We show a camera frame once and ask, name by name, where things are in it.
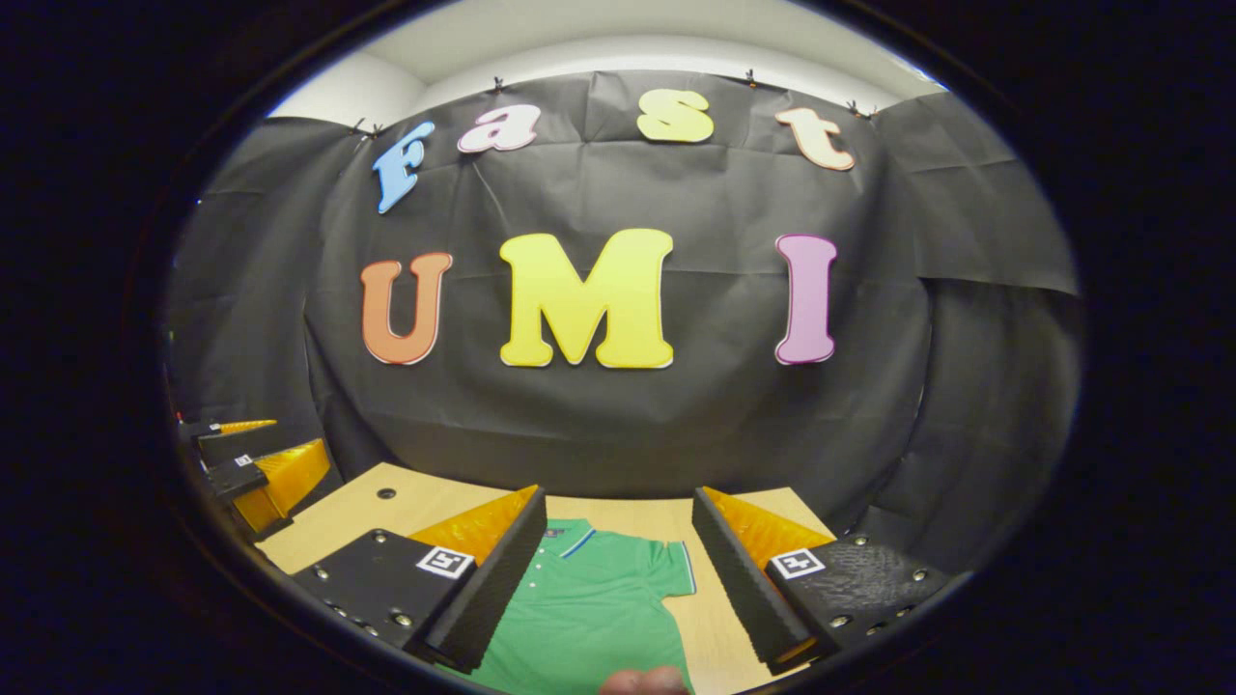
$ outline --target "yellow letter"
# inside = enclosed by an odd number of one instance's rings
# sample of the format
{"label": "yellow letter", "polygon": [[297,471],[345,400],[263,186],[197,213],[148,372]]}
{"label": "yellow letter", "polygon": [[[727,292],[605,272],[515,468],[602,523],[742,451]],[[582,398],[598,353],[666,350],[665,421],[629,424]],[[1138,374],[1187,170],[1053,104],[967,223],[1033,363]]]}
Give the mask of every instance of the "yellow letter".
{"label": "yellow letter", "polygon": [[674,249],[656,229],[624,229],[601,250],[587,282],[550,234],[508,240],[498,255],[510,263],[510,341],[502,361],[543,367],[554,349],[541,340],[544,313],[562,355],[583,361],[592,335],[608,314],[597,361],[607,367],[661,369],[674,361],[674,348],[661,339],[661,261]]}
{"label": "yellow letter", "polygon": [[702,142],[712,135],[712,119],[702,111],[708,100],[697,92],[654,89],[639,98],[643,116],[635,125],[649,140]]}

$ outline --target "white ceiling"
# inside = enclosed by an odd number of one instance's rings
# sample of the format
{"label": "white ceiling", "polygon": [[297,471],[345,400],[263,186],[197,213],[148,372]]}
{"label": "white ceiling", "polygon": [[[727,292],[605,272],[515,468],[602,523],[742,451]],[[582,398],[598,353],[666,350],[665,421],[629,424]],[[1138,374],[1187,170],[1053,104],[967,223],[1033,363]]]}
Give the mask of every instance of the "white ceiling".
{"label": "white ceiling", "polygon": [[387,33],[365,52],[434,84],[534,48],[649,33],[724,40],[787,53],[901,99],[941,90],[875,42],[784,0],[460,0]]}

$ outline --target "foam letter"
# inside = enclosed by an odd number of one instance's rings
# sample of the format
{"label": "foam letter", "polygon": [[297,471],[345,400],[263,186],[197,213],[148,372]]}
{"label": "foam letter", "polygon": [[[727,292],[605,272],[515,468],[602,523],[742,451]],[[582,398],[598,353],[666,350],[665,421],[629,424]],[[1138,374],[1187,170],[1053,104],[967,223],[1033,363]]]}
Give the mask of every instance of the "foam letter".
{"label": "foam letter", "polygon": [[790,320],[776,361],[823,362],[834,349],[828,335],[828,267],[837,247],[818,236],[787,234],[776,240],[776,250],[790,266]]}
{"label": "foam letter", "polygon": [[417,185],[417,174],[412,169],[420,166],[425,158],[425,146],[420,139],[434,132],[434,124],[425,121],[396,142],[394,147],[373,162],[373,171],[378,172],[378,183],[382,185],[382,202],[378,203],[378,214],[386,213],[392,205]]}
{"label": "foam letter", "polygon": [[654,89],[639,98],[639,109],[645,115],[635,119],[635,125],[649,140],[675,142],[702,142],[712,135],[712,119],[702,113],[708,100],[697,92]]}
{"label": "foam letter", "polygon": [[828,134],[840,135],[837,124],[826,121],[811,109],[790,109],[776,115],[779,122],[789,124],[802,156],[826,169],[843,172],[854,166],[854,157],[833,148]]}
{"label": "foam letter", "polygon": [[510,341],[502,361],[541,367],[554,349],[541,340],[545,314],[562,355],[583,360],[592,335],[608,314],[597,361],[607,367],[661,369],[674,361],[674,348],[661,338],[661,261],[674,249],[669,234],[624,229],[601,250],[587,282],[580,282],[562,246],[549,234],[525,234],[502,245],[510,263]]}
{"label": "foam letter", "polygon": [[408,270],[417,276],[417,318],[404,336],[391,330],[391,287],[399,277],[399,261],[379,261],[361,271],[361,335],[370,355],[388,365],[412,365],[429,355],[438,341],[442,273],[449,267],[450,254],[425,254],[412,261]]}
{"label": "foam letter", "polygon": [[460,152],[485,152],[489,147],[519,150],[536,139],[533,126],[539,117],[540,109],[531,104],[517,104],[481,114],[476,120],[478,127],[465,132],[460,139]]}

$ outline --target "shirt sleeve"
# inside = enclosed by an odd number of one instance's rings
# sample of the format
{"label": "shirt sleeve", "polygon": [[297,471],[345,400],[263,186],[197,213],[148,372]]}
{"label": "shirt sleeve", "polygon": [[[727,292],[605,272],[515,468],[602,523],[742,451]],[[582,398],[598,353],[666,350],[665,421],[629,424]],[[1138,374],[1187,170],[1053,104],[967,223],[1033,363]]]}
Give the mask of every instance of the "shirt sleeve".
{"label": "shirt sleeve", "polygon": [[665,596],[690,596],[695,594],[695,570],[686,543],[661,543],[648,540],[645,547],[648,584],[653,592]]}

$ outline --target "letter m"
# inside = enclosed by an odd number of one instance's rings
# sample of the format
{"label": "letter m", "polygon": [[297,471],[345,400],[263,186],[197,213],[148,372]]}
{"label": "letter m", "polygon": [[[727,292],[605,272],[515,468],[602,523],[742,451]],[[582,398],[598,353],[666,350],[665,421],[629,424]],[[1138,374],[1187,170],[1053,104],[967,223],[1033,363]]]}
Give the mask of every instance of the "letter m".
{"label": "letter m", "polygon": [[597,361],[607,367],[661,369],[674,361],[674,348],[661,338],[661,261],[674,249],[669,234],[624,229],[609,237],[587,282],[552,235],[528,234],[502,245],[510,263],[510,341],[502,361],[541,367],[554,349],[541,340],[545,315],[562,355],[583,361],[592,336],[608,315]]}

